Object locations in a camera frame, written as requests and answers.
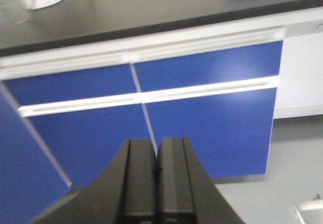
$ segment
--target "cabinet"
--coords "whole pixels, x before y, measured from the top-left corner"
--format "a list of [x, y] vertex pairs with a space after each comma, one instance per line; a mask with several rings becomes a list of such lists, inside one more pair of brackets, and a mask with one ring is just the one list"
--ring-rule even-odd
[[281, 46], [275, 41], [159, 60], [149, 58], [153, 51], [148, 62], [4, 84], [75, 187], [93, 181], [125, 138], [151, 137], [158, 144], [162, 137], [188, 136], [211, 177], [263, 174]]

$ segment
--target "white trim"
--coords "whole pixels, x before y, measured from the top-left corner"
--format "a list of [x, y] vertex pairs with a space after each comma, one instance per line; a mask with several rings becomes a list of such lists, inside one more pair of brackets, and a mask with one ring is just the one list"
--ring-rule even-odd
[[153, 103], [177, 99], [203, 97], [217, 94], [229, 94], [258, 89], [276, 88], [279, 76], [270, 76], [257, 79], [231, 81], [225, 83], [206, 84], [175, 89], [157, 90], [142, 93], [143, 103]]
[[[7, 101], [10, 103], [11, 107], [13, 110], [17, 113], [19, 105], [15, 101], [15, 99], [12, 97], [6, 86], [0, 82], [0, 89], [4, 94], [4, 97], [7, 99]], [[40, 134], [37, 132], [35, 127], [32, 125], [32, 123], [29, 121], [27, 118], [21, 118], [19, 115], [18, 117], [20, 118], [21, 122], [23, 125], [26, 127], [26, 129], [29, 131], [31, 136], [34, 138], [36, 144], [39, 146], [39, 148], [42, 150], [44, 155], [47, 157], [49, 162], [52, 164], [58, 175], [62, 178], [64, 183], [67, 185], [67, 187], [70, 187], [72, 185], [72, 181], [70, 177], [67, 175], [67, 173], [63, 170], [62, 166], [58, 162], [58, 160], [55, 158], [54, 154], [50, 150], [50, 148], [47, 146], [45, 141], [42, 139]]]
[[251, 28], [224, 35], [216, 34], [216, 27], [213, 25], [202, 31], [201, 27], [172, 31], [178, 38], [164, 32], [3, 57], [0, 80], [177, 57], [279, 41], [285, 36], [285, 27]]
[[210, 96], [216, 94], [227, 94], [258, 89], [276, 88], [278, 87], [278, 84], [279, 76], [270, 76], [257, 79], [188, 86], [149, 92], [137, 92], [87, 99], [76, 99], [60, 102], [25, 105], [21, 106], [18, 109], [18, 112], [21, 115], [21, 117], [32, 117], [65, 113], [70, 111], [106, 108], [140, 103], [152, 103], [176, 99]]
[[114, 106], [140, 104], [139, 93], [120, 94], [86, 99], [66, 100], [51, 103], [21, 106], [18, 109], [21, 117], [32, 117], [65, 113], [70, 111], [108, 108]]
[[305, 117], [323, 114], [323, 105], [303, 106], [294, 108], [275, 108], [274, 119]]

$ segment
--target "gray floor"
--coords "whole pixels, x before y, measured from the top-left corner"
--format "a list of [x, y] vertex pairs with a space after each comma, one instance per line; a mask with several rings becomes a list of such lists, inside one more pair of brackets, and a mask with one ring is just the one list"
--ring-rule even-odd
[[292, 205], [323, 196], [322, 169], [323, 115], [281, 119], [266, 175], [214, 182], [247, 224], [298, 224]]

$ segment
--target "white wall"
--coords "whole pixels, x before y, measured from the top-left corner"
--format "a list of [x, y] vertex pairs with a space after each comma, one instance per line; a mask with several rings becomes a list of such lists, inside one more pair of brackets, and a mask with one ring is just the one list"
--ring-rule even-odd
[[240, 181], [217, 187], [246, 224], [299, 224], [292, 204], [323, 196], [323, 115], [275, 120], [266, 175]]
[[274, 118], [323, 114], [323, 33], [288, 37]]

